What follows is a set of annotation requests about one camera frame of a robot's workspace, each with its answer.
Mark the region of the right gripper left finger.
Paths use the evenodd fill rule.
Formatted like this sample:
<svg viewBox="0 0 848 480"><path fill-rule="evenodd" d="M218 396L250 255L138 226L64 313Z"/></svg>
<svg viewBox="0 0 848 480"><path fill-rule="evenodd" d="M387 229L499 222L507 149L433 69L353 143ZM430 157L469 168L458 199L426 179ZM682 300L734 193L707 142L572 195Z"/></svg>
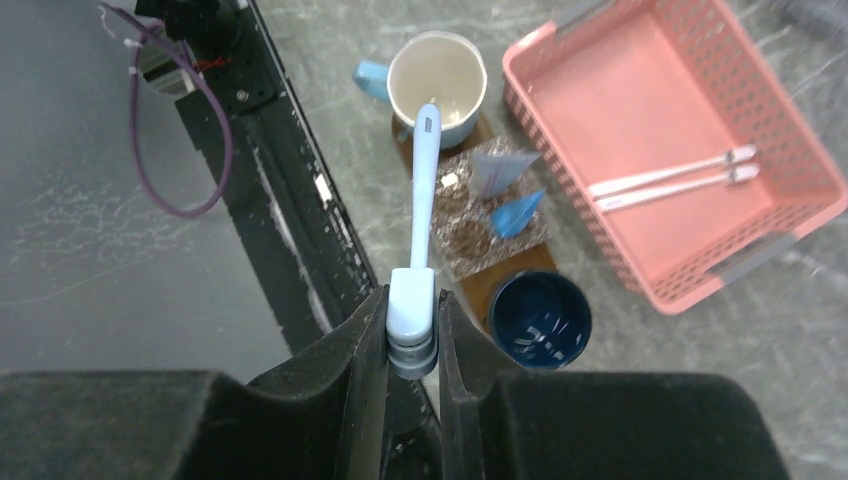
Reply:
<svg viewBox="0 0 848 480"><path fill-rule="evenodd" d="M388 291L248 383L216 371L8 373L5 479L376 479Z"/></svg>

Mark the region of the white toothbrush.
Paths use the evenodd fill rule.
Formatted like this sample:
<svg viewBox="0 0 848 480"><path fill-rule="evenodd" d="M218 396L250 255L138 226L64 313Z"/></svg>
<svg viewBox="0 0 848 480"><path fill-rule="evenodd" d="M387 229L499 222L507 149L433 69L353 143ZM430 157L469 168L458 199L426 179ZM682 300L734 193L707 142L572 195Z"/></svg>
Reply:
<svg viewBox="0 0 848 480"><path fill-rule="evenodd" d="M729 167L751 160L757 153L757 147L753 144L742 145L732 148L718 156L677 165L669 168L653 170L625 177L614 178L595 183L588 187L588 193L595 198L622 193L636 187L667 180L675 176L692 173L695 171L724 166Z"/></svg>

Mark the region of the light blue toothbrush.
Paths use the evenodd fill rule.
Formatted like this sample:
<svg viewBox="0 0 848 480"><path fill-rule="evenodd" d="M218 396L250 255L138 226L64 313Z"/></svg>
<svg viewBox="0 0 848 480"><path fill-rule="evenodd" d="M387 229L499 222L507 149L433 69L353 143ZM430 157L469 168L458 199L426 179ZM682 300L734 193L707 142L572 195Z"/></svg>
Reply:
<svg viewBox="0 0 848 480"><path fill-rule="evenodd" d="M386 317L388 359L395 374L406 380L427 376L437 360L429 241L440 143L440 112L427 103L419 109L413 131L410 260L407 267L392 270Z"/></svg>

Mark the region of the pink toothbrush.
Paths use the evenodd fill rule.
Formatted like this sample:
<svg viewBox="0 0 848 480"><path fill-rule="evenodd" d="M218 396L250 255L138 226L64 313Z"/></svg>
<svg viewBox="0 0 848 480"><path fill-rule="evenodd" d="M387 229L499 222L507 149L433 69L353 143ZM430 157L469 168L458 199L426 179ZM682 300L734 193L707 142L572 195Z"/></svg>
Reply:
<svg viewBox="0 0 848 480"><path fill-rule="evenodd" d="M760 167L757 164L747 163L739 167L732 167L728 173L712 177L705 177L698 180L691 180L667 186L649 187L634 190L632 192L612 195L597 200L596 205L602 212L612 212L707 186L719 184L732 185L749 181L755 178L759 172Z"/></svg>

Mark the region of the dark blue mug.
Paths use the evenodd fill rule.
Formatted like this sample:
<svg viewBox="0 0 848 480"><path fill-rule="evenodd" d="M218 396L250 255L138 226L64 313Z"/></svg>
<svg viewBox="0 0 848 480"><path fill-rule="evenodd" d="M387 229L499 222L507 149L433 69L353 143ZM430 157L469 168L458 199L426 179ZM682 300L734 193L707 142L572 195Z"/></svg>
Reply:
<svg viewBox="0 0 848 480"><path fill-rule="evenodd" d="M486 319L493 341L517 363L559 369L585 350L593 327L583 291L565 276L525 270L494 292Z"/></svg>

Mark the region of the pink plastic basket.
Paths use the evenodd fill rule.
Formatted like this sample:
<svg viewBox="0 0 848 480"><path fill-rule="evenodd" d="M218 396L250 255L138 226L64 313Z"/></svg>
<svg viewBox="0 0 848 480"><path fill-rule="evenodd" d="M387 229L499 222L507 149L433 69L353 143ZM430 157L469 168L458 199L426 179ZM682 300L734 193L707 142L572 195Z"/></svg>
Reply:
<svg viewBox="0 0 848 480"><path fill-rule="evenodd" d="M504 99L625 286L676 315L841 214L847 184L722 1L582 1L502 59ZM752 180L618 212L591 185L745 144Z"/></svg>

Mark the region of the blue toothpaste tube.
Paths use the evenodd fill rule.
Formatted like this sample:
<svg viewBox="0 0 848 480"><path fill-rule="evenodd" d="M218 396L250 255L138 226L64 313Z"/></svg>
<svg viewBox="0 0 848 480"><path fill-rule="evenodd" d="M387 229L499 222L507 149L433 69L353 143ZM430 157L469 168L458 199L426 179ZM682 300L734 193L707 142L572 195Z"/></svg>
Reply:
<svg viewBox="0 0 848 480"><path fill-rule="evenodd" d="M545 190L539 190L497 207L490 216L493 232L501 238L521 234L533 219L545 193Z"/></svg>

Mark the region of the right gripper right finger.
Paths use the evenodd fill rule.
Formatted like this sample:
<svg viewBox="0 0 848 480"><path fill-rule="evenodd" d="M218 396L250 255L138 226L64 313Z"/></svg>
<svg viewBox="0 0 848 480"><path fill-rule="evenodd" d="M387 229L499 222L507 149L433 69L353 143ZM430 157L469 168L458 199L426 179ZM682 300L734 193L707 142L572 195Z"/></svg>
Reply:
<svg viewBox="0 0 848 480"><path fill-rule="evenodd" d="M729 378L528 369L439 298L447 479L786 479L748 393Z"/></svg>

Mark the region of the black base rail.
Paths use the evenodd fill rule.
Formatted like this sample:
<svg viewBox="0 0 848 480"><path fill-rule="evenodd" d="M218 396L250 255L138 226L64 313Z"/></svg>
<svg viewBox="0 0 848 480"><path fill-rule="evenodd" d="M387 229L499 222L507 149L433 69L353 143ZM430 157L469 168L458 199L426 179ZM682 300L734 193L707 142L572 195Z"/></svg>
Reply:
<svg viewBox="0 0 848 480"><path fill-rule="evenodd" d="M201 123L222 129L210 164L293 356L335 330L379 288L345 206L322 204L326 166L257 5L252 1L141 1L142 43L173 56L194 84L177 103L192 141ZM420 381L388 366L381 468L376 479L438 479L438 420Z"/></svg>

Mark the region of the white toothpaste tube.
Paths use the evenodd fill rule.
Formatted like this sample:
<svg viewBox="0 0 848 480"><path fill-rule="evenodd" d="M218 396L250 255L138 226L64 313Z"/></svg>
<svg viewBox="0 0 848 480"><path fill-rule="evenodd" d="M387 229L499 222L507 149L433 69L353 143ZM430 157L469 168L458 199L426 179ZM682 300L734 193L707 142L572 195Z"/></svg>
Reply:
<svg viewBox="0 0 848 480"><path fill-rule="evenodd" d="M494 198L505 193L540 157L539 152L472 153L470 185L480 197Z"/></svg>

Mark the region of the light blue mug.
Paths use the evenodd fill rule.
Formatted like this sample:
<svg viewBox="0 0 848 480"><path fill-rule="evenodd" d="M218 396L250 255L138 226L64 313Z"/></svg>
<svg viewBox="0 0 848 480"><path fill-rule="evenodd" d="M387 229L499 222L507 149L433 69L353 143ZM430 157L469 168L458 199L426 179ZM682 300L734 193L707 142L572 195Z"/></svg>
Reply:
<svg viewBox="0 0 848 480"><path fill-rule="evenodd" d="M488 88L479 49L462 35L438 30L410 39L387 65L359 62L352 79L363 93L387 103L407 131L423 105L435 105L442 150L470 136Z"/></svg>

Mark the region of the clear acrylic toothbrush holder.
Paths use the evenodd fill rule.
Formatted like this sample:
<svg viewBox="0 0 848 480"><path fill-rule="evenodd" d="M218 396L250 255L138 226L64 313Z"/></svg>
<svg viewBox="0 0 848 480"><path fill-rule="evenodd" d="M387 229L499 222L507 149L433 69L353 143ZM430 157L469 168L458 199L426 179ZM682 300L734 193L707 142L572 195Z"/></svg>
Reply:
<svg viewBox="0 0 848 480"><path fill-rule="evenodd" d="M535 211L520 234L502 238L491 225L491 215L501 205L542 192L542 184L522 173L500 196L484 199L472 185L474 154L523 154L509 137L499 136L439 163L433 206L431 242L440 252L454 280L477 274L501 261L541 245L552 237L544 215Z"/></svg>

